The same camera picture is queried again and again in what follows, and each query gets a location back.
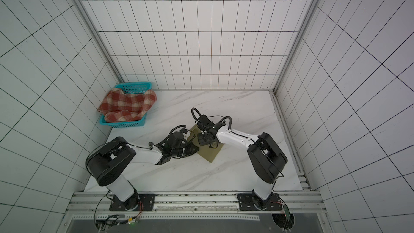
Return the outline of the red plaid skirt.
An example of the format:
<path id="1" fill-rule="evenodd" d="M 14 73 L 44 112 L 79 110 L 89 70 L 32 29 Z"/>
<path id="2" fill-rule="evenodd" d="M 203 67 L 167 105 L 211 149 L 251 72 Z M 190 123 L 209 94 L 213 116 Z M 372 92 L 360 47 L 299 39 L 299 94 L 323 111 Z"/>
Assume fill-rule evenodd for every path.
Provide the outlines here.
<path id="1" fill-rule="evenodd" d="M 157 96 L 153 90 L 136 94 L 113 88 L 104 97 L 97 111 L 104 116 L 107 123 L 139 121 L 156 101 Z"/>

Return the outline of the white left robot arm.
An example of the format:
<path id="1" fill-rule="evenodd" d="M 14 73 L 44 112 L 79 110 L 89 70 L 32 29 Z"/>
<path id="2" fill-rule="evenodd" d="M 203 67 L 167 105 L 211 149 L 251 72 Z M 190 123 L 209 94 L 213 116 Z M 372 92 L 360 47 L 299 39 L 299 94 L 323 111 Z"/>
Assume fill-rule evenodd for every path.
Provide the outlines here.
<path id="1" fill-rule="evenodd" d="M 117 137 L 99 146 L 85 161 L 89 174 L 101 187 L 106 187 L 123 203 L 135 198 L 136 190 L 123 175 L 130 164 L 163 165 L 171 159 L 182 159 L 196 154 L 199 147 L 187 139 L 187 130 L 170 133 L 161 142 L 147 147 L 133 145 Z"/>

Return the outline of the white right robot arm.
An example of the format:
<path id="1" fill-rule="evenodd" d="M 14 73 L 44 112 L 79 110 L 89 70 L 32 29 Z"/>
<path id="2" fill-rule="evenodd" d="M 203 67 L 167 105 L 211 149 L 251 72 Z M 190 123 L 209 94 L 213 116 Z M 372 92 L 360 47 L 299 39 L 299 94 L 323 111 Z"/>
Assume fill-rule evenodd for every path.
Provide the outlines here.
<path id="1" fill-rule="evenodd" d="M 287 156 L 268 133 L 254 135 L 232 128 L 232 118 L 223 116 L 214 123 L 210 118 L 196 108 L 191 109 L 195 123 L 200 130 L 197 135 L 200 146 L 217 148 L 220 144 L 238 147 L 246 150 L 253 169 L 258 177 L 253 189 L 253 197 L 266 203 L 273 192 L 273 188 L 288 163 Z"/>

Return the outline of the olive green skirt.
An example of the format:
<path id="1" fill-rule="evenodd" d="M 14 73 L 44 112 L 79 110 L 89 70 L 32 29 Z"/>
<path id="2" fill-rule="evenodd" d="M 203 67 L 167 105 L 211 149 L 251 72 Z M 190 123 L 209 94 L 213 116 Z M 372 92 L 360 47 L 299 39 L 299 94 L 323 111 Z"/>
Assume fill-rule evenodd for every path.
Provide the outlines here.
<path id="1" fill-rule="evenodd" d="M 199 144 L 197 137 L 198 134 L 201 132 L 200 129 L 196 125 L 194 125 L 190 129 L 190 131 L 193 132 L 195 135 L 195 138 L 193 139 L 192 143 L 199 148 L 197 154 L 209 161 L 210 163 L 213 163 L 214 159 L 219 154 L 224 145 L 222 143 L 213 142 L 212 144 L 201 146 Z"/>

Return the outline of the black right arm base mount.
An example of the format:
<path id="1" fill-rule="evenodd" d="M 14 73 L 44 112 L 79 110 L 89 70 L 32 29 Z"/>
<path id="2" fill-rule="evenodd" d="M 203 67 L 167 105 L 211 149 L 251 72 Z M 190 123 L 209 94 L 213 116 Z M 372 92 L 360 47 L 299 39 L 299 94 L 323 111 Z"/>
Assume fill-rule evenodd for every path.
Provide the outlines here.
<path id="1" fill-rule="evenodd" d="M 270 196 L 262 200 L 254 192 L 240 193 L 237 195 L 239 210 L 241 211 L 281 211 L 282 204 L 278 194 L 271 193 Z"/>

